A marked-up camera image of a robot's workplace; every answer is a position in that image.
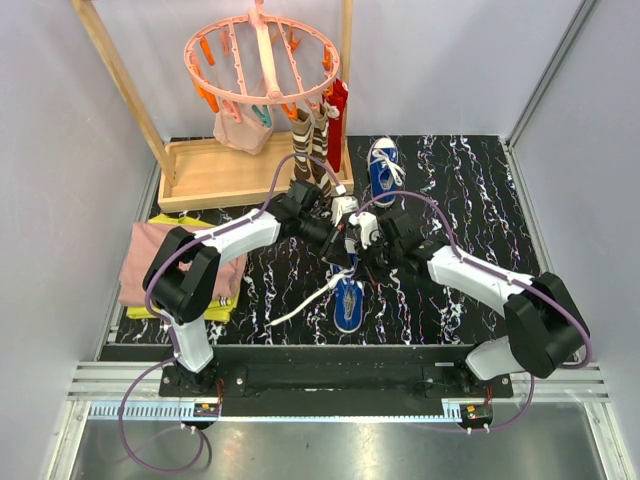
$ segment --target teal clip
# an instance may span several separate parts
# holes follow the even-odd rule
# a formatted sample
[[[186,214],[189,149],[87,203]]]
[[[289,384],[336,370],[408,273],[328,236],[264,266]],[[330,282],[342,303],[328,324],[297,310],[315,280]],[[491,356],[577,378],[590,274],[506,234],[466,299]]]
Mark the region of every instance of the teal clip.
[[[269,109],[266,105],[262,105],[262,109],[257,105],[252,105],[251,110],[253,110],[253,113],[256,114],[265,127],[271,128],[273,122],[271,121],[271,115],[269,115]]]

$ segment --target blue shoe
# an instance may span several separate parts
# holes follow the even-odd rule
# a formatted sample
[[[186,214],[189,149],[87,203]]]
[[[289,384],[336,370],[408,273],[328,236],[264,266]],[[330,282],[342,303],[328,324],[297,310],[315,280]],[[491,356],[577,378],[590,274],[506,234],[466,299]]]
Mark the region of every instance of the blue shoe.
[[[374,197],[394,192],[402,186],[405,173],[398,165],[398,147],[390,138],[382,137],[374,142],[367,155],[367,167]],[[395,199],[395,196],[382,197],[374,204],[376,207],[389,207]]]
[[[349,254],[351,262],[357,267],[358,257]],[[335,275],[341,271],[337,265],[331,266],[331,271]],[[338,281],[336,285],[336,308],[333,314],[333,323],[342,333],[353,333],[362,325],[362,302],[364,298],[364,285],[353,278],[347,277]]]

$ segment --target red sock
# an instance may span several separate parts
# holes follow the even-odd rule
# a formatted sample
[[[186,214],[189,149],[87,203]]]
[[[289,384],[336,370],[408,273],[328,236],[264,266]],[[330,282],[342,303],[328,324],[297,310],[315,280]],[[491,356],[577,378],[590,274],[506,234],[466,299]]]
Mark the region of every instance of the red sock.
[[[333,94],[328,99],[329,105],[336,107],[340,112],[338,118],[329,118],[329,152],[327,160],[334,172],[339,172],[342,164],[342,118],[348,95],[349,92],[344,88],[342,82],[336,79],[333,82]]]

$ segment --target pink cloth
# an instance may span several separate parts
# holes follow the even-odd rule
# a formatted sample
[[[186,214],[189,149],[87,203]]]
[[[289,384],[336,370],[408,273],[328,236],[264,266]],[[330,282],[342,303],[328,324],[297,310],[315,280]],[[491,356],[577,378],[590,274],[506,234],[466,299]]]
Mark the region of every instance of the pink cloth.
[[[134,223],[131,234],[129,253],[120,271],[120,296],[118,301],[125,307],[139,307],[144,305],[144,289],[142,282],[147,274],[151,262],[158,253],[160,245],[176,225],[155,223]],[[205,230],[205,227],[183,226],[189,232]],[[240,291],[240,282],[247,256],[242,255],[220,267],[216,284],[213,288],[213,299],[220,297],[235,297]]]

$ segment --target gray wall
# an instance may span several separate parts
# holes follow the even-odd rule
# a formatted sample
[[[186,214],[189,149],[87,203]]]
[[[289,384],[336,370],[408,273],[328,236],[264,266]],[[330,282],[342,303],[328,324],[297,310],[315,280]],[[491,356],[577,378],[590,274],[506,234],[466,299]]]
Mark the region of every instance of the gray wall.
[[[579,3],[355,0],[348,133],[508,134]],[[184,45],[203,26],[244,14],[252,4],[96,2],[163,138],[211,135],[214,116],[187,75]],[[341,0],[267,0],[265,8],[305,22],[339,45]],[[250,28],[245,33],[249,45],[254,34]],[[209,40],[217,49],[217,37]],[[305,79],[317,84],[323,78],[320,63],[308,59],[320,58],[321,45],[309,40],[296,58],[300,71],[309,73]],[[245,70],[258,73],[253,44],[253,49],[241,48],[241,58]],[[284,51],[279,53],[284,59]],[[232,88],[231,63],[220,54],[216,58],[210,79],[217,81],[217,75]],[[255,84],[258,77],[248,78]],[[279,79],[291,86],[284,75]],[[286,127],[276,111],[276,126]]]
[[[0,471],[35,479],[91,359],[151,153],[68,0],[0,16]]]
[[[516,146],[640,468],[640,2],[600,2]]]

